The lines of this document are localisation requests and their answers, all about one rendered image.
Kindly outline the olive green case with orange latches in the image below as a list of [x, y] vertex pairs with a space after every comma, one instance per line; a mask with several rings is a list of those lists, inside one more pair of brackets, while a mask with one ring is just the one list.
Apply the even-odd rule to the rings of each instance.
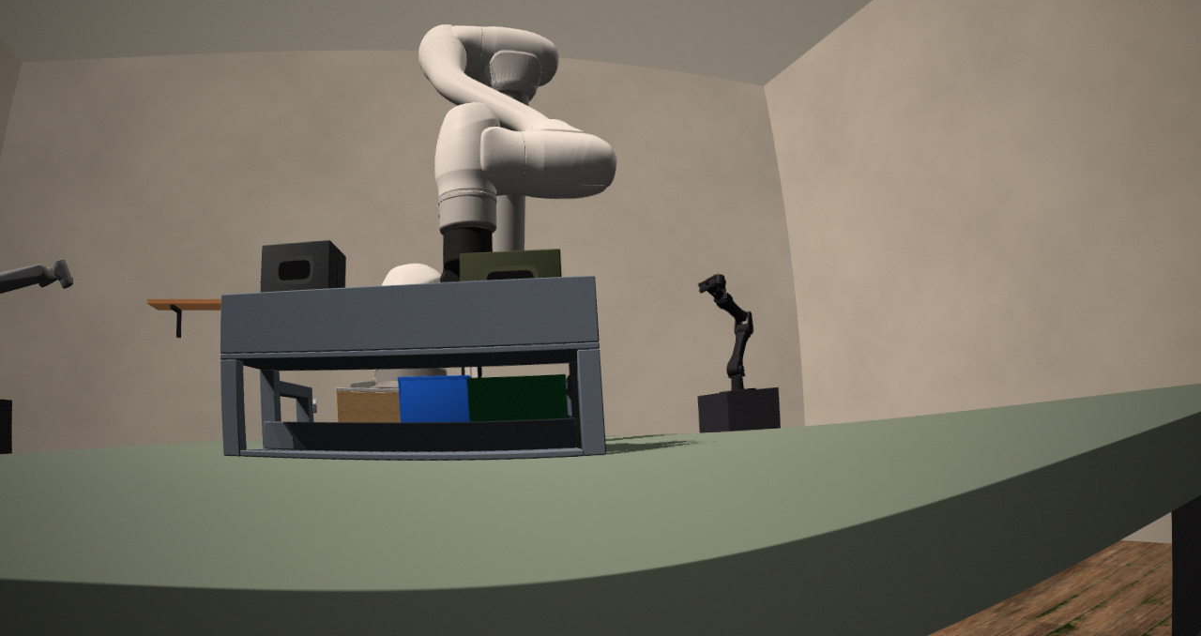
[[558, 250], [514, 250], [460, 254], [460, 281], [562, 277]]

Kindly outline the blue bin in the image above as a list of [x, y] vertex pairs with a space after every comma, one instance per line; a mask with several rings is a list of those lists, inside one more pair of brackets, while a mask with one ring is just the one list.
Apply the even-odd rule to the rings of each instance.
[[398, 378], [402, 422], [468, 422], [470, 376]]

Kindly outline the green bin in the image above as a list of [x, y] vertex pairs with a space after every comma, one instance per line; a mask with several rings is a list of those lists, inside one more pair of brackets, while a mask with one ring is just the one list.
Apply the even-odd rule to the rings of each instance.
[[566, 374], [467, 378], [470, 421], [568, 418]]

